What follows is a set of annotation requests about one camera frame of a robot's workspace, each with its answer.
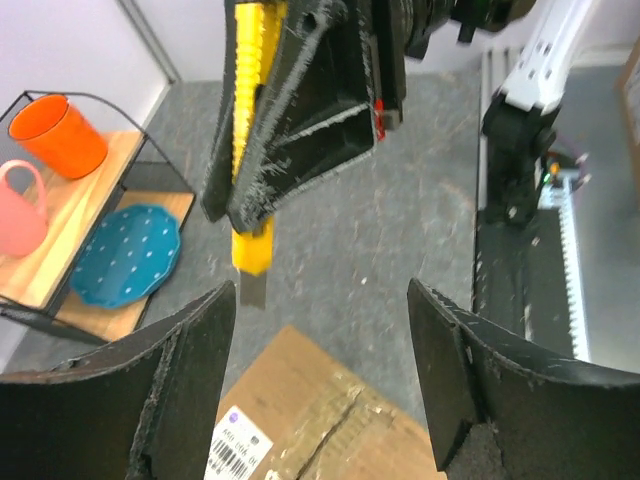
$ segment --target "blue scalloped plate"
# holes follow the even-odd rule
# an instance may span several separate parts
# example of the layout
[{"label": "blue scalloped plate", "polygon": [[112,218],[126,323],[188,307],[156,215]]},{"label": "blue scalloped plate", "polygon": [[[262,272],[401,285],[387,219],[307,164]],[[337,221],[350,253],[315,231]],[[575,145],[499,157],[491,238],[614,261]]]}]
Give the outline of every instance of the blue scalloped plate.
[{"label": "blue scalloped plate", "polygon": [[71,276],[87,305],[122,307],[150,295],[180,253],[180,223],[158,205],[137,204],[105,216]]}]

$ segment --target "yellow box cutter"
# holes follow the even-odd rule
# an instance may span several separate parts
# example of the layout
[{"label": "yellow box cutter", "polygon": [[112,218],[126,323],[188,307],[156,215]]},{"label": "yellow box cutter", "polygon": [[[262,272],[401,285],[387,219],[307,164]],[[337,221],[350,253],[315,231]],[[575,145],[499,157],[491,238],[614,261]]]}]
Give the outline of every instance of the yellow box cutter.
[{"label": "yellow box cutter", "polygon": [[[233,110],[233,181],[240,170],[242,155],[255,113],[256,93],[265,85],[278,48],[285,2],[262,1],[235,6],[236,84]],[[258,231],[232,232],[231,257],[240,272],[240,303],[264,308],[266,272],[273,260],[274,218]]]}]

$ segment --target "wooden shelf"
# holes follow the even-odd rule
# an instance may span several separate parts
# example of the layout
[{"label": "wooden shelf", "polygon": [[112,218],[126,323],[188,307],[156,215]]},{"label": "wooden shelf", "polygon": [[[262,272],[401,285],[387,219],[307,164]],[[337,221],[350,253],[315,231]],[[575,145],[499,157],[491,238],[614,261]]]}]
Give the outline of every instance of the wooden shelf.
[{"label": "wooden shelf", "polygon": [[[109,154],[94,172],[68,181],[50,169],[42,170],[47,189],[49,232],[27,257],[0,256],[0,294],[32,307],[43,308],[69,268],[98,214],[135,154],[142,134],[138,131],[106,135]],[[34,199],[29,189],[25,196]]]},{"label": "wooden shelf", "polygon": [[[151,203],[164,206],[183,222],[193,200],[192,193],[126,192],[116,210],[135,203]],[[56,316],[86,332],[114,341],[130,334],[136,328],[147,301],[148,298],[144,298],[126,307],[104,310],[84,305],[72,292]]]}]

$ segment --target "wall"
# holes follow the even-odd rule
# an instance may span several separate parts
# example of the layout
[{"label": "wall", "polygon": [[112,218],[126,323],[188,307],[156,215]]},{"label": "wall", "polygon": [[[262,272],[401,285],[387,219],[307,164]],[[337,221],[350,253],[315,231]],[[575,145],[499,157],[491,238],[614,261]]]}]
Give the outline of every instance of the wall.
[{"label": "wall", "polygon": [[[224,9],[222,0],[136,0],[186,81],[219,80],[224,60]],[[460,70],[479,65],[480,54],[490,46],[522,45],[531,34],[539,12],[551,0],[538,0],[522,21],[494,36],[479,33],[472,45],[457,45],[454,24],[431,39],[422,63],[408,61],[408,71]],[[600,0],[585,36],[585,46],[631,44],[640,32],[638,0]]]},{"label": "wall", "polygon": [[[165,87],[164,74],[113,0],[0,0],[0,23],[2,111],[25,89],[80,90],[142,122]],[[129,128],[94,102],[75,103],[101,129]],[[0,162],[9,150],[0,149]],[[0,318],[0,372],[24,331]]]}]

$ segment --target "pink pitcher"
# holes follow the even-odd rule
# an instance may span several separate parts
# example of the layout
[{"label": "pink pitcher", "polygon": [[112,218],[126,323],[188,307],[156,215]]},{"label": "pink pitcher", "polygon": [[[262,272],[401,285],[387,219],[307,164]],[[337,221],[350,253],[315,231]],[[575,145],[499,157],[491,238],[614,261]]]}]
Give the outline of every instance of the pink pitcher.
[{"label": "pink pitcher", "polygon": [[[7,173],[16,167],[27,168],[33,173],[38,190],[37,206],[9,185]],[[9,160],[0,165],[0,254],[23,257],[44,241],[48,229],[46,194],[42,176],[31,163]]]}]

